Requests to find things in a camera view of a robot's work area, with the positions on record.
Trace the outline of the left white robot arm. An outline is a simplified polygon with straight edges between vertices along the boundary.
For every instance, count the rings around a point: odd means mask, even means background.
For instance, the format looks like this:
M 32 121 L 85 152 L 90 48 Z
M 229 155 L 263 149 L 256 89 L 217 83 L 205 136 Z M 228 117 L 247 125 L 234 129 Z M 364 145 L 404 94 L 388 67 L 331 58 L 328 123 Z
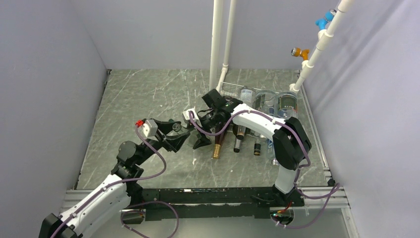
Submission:
M 140 209 L 144 205 L 160 203 L 157 196 L 148 195 L 138 184 L 146 180 L 140 168 L 153 155 L 160 157 L 163 174 L 167 164 L 159 149 L 178 152 L 191 134 L 190 127 L 179 121 L 140 120 L 135 132 L 141 143 L 125 141 L 120 144 L 117 163 L 105 180 L 85 198 L 60 215 L 49 214 L 42 222 L 41 238 L 89 238 L 108 219 L 124 209 Z

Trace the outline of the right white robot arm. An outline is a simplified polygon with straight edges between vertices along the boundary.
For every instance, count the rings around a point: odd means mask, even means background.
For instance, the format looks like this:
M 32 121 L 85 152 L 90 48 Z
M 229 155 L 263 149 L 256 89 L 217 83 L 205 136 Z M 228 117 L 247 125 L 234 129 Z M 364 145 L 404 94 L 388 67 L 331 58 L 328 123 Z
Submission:
M 211 136 L 211 129 L 218 124 L 225 127 L 230 123 L 244 126 L 271 140 L 275 159 L 279 163 L 278 175 L 272 187 L 273 200 L 279 206 L 301 205 L 302 195 L 296 188 L 301 162 L 308 160 L 312 144 L 301 122 L 291 117 L 280 119 L 252 109 L 238 99 L 227 100 L 212 89 L 202 99 L 210 108 L 206 116 L 200 117 L 195 109 L 183 112 L 186 123 L 193 125 L 200 133 Z

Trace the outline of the clear bottle silver cap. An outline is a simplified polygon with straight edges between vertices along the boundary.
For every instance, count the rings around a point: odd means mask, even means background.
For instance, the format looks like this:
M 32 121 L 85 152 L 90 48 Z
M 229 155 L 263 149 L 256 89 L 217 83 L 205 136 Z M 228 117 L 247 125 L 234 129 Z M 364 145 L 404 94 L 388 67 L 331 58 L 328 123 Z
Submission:
M 256 95 L 255 109 L 272 117 L 277 117 L 278 97 L 274 91 L 260 90 Z

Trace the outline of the clear bottle white label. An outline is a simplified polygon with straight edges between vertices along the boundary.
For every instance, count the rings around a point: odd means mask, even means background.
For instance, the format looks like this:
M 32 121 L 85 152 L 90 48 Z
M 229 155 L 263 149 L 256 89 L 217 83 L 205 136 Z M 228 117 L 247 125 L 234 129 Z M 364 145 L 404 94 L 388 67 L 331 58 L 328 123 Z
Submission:
M 247 86 L 243 86 L 240 90 L 239 100 L 241 100 L 247 106 L 253 107 L 255 102 L 255 96 L 256 92 L 254 91 L 254 89 L 249 88 Z

